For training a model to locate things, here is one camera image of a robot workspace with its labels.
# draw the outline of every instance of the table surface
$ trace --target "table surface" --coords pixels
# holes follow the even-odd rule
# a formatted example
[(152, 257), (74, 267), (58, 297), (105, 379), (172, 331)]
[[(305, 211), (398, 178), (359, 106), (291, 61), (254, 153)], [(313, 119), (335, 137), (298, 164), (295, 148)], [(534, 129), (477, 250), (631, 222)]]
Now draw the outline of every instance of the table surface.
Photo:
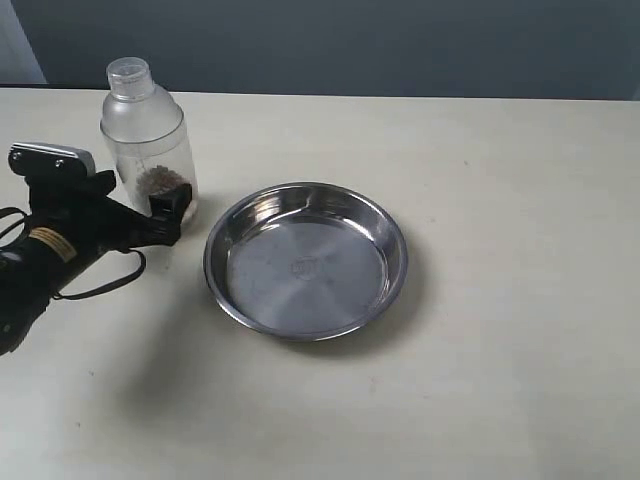
[[(0, 152), (67, 144), (111, 168), (104, 95), (0, 90)], [(198, 221), (0, 358), (2, 478), (639, 477), (640, 104), (176, 99)], [(316, 344), (236, 324), (201, 272), (229, 206), (296, 180), (380, 203), (411, 259), (383, 317)], [(26, 206), (4, 161), (0, 187)], [(109, 254), (67, 291), (134, 263)]]

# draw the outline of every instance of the yellow label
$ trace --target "yellow label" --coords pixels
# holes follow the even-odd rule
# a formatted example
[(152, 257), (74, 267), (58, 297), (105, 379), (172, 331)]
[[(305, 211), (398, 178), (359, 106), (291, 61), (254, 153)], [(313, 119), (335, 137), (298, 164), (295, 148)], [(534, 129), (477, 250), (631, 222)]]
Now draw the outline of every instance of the yellow label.
[(29, 237), (40, 240), (42, 243), (47, 245), (51, 250), (58, 254), (64, 263), (69, 262), (78, 254), (76, 249), (73, 248), (73, 245), (71, 245), (66, 238), (50, 228), (34, 228), (31, 230)]

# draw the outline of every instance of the embossed logo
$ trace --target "embossed logo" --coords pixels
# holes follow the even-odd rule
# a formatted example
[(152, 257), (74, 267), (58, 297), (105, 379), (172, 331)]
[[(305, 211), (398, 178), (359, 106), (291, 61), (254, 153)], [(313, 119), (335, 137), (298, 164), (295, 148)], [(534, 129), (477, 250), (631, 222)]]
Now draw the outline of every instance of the embossed logo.
[(315, 257), (300, 257), (289, 267), (291, 273), (300, 280), (312, 280), (318, 274), (318, 259)]

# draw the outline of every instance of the stainless steel bowl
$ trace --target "stainless steel bowl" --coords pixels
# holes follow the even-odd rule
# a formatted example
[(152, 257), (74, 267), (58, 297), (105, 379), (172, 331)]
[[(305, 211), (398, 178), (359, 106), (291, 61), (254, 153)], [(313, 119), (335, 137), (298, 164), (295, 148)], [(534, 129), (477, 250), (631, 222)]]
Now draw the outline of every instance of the stainless steel bowl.
[(315, 341), (384, 311), (407, 273), (393, 219), (362, 195), (290, 183), (241, 200), (215, 225), (204, 255), (220, 306), (249, 328)]

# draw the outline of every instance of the black cable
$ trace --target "black cable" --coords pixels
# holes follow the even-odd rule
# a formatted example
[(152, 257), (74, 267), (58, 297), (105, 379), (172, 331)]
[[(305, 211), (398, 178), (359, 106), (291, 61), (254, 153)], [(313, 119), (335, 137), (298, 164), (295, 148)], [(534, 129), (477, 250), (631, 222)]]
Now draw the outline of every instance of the black cable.
[(138, 269), (135, 272), (130, 273), (129, 275), (126, 275), (122, 278), (119, 278), (118, 280), (114, 280), (113, 282), (109, 282), (105, 285), (102, 285), (101, 287), (94, 288), (93, 290), (88, 290), (82, 293), (76, 293), (74, 295), (62, 295), (60, 292), (56, 292), (51, 296), (51, 298), (53, 298), (54, 300), (83, 300), (85, 298), (95, 297), (96, 295), (102, 295), (103, 293), (111, 292), (117, 288), (124, 287), (125, 285), (133, 282), (134, 280), (137, 280), (140, 277), (140, 275), (142, 275), (142, 273), (144, 272), (144, 269), (147, 267), (147, 258), (144, 256), (144, 253), (138, 250), (124, 250), (121, 253), (138, 254), (138, 257), (140, 258), (140, 265), (138, 266)]

